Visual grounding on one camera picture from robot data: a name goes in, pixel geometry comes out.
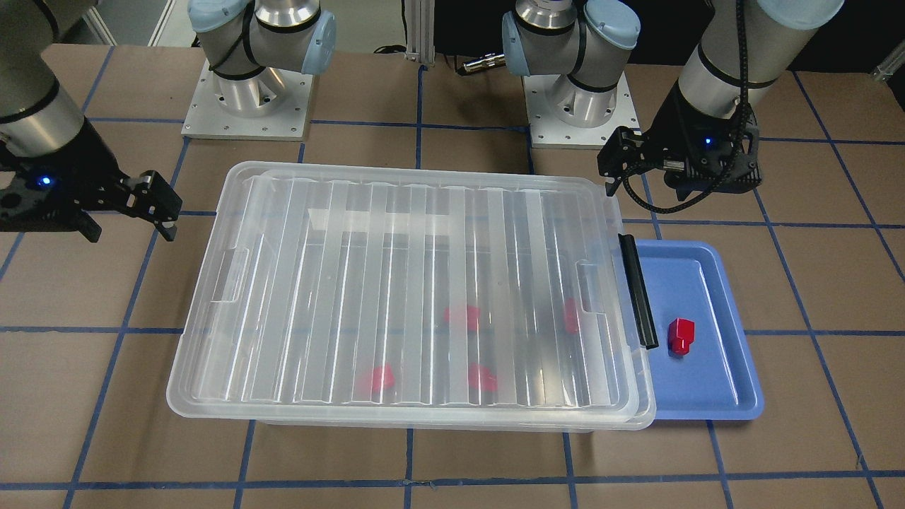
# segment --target black bar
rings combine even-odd
[[[631,235],[619,235],[619,247],[623,252],[623,264],[625,277],[628,280],[628,292],[632,296],[632,308],[634,321],[638,325],[638,337],[641,346],[647,350],[657,348],[657,331],[653,326],[653,313],[651,303],[647,300],[647,288],[644,286],[644,276],[641,273],[641,259],[638,257],[638,247]]]

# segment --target cable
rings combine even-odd
[[[632,185],[629,183],[629,177],[635,175],[634,172],[638,169],[654,169],[656,167],[644,163],[643,161],[632,164],[625,169],[626,178],[623,181],[625,184],[625,192],[628,193],[628,196],[634,203],[642,208],[657,214],[675,214],[690,206],[697,205],[701,200],[713,194],[717,187],[722,186],[723,183],[726,182],[726,179],[729,178],[732,169],[735,167],[738,154],[741,153],[742,150],[742,142],[745,139],[745,126],[748,125],[748,117],[751,114],[751,106],[748,103],[748,37],[745,33],[744,0],[736,0],[736,33],[738,35],[738,79],[741,83],[738,87],[738,105],[736,106],[738,125],[735,128],[735,136],[732,138],[732,152],[729,154],[729,162],[719,173],[717,179],[707,186],[706,189],[701,191],[700,194],[686,202],[669,208],[663,208],[647,203],[634,192]]]

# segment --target clear plastic storage bin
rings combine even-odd
[[[167,398],[193,418],[638,429],[614,198],[582,178],[245,162]]]

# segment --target red cube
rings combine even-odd
[[[694,343],[694,322],[677,318],[670,323],[670,351],[676,355],[687,355]]]

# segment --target black cable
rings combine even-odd
[[[629,177],[635,175],[636,170],[642,168],[654,169],[656,167],[648,165],[643,161],[632,164],[625,169],[626,178],[623,181],[625,184],[625,192],[628,193],[628,196],[634,203],[642,208],[657,214],[674,214],[676,212],[681,212],[690,206],[697,205],[701,200],[710,196],[717,187],[722,186],[723,183],[726,182],[726,179],[729,178],[732,169],[735,167],[738,154],[741,153],[743,148],[742,142],[745,138],[745,126],[748,125],[748,116],[751,113],[751,107],[750,104],[748,104],[748,37],[745,33],[744,0],[736,0],[736,33],[738,35],[738,79],[741,84],[738,87],[738,105],[736,106],[738,125],[735,126],[735,136],[732,139],[733,146],[732,152],[729,154],[729,162],[719,173],[717,179],[707,186],[706,189],[701,191],[700,194],[686,202],[669,208],[663,208],[647,203],[634,192],[632,185],[629,183]]]
[[[247,17],[249,13],[253,13],[253,12],[254,12],[254,2],[249,2],[249,4],[245,6],[245,12],[243,13],[243,15],[245,17]],[[228,50],[226,50],[226,54],[224,55],[224,57],[221,58],[217,63],[209,65],[207,67],[207,70],[216,71],[221,65],[226,63],[226,61],[229,60],[229,57],[233,56],[233,52],[235,52],[235,49],[239,47],[239,44],[241,44],[245,40],[246,37],[248,37],[248,31],[246,30],[245,26],[243,26],[242,32],[239,34],[239,37],[236,38],[236,40],[233,42],[233,45],[230,46]]]

